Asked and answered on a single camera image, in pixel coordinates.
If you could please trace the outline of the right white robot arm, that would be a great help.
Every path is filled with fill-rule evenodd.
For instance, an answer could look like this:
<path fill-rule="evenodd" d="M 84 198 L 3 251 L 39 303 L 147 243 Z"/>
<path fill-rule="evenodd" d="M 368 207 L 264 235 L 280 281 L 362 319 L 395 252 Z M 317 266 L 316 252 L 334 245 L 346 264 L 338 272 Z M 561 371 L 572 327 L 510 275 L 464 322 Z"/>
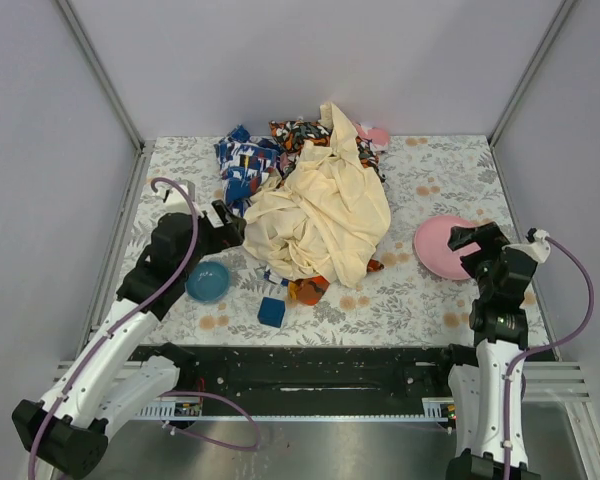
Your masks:
<path fill-rule="evenodd" d="M 522 353 L 529 348 L 525 293 L 551 247 L 543 231 L 511 243 L 499 226 L 454 226 L 448 247 L 475 245 L 460 258 L 478 285 L 470 328 L 472 347 L 453 346 L 448 385 L 456 415 L 456 455 L 448 479 L 533 479 L 521 422 Z"/>

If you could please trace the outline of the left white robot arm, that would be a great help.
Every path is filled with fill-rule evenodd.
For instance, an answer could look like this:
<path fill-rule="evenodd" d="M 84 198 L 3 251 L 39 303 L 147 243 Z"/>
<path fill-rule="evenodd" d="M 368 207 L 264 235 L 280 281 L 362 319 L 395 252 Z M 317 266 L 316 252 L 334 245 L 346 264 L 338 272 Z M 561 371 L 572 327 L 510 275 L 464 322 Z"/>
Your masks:
<path fill-rule="evenodd" d="M 246 222 L 220 200 L 221 220 L 206 213 L 167 213 L 116 292 L 109 314 L 78 358 L 37 402 L 12 413 L 31 462 L 42 460 L 73 479 L 88 476 L 110 440 L 142 408 L 172 390 L 200 386 L 196 358 L 167 342 L 140 370 L 114 382 L 142 340 L 184 295 L 189 275 L 207 255 L 240 246 Z"/>

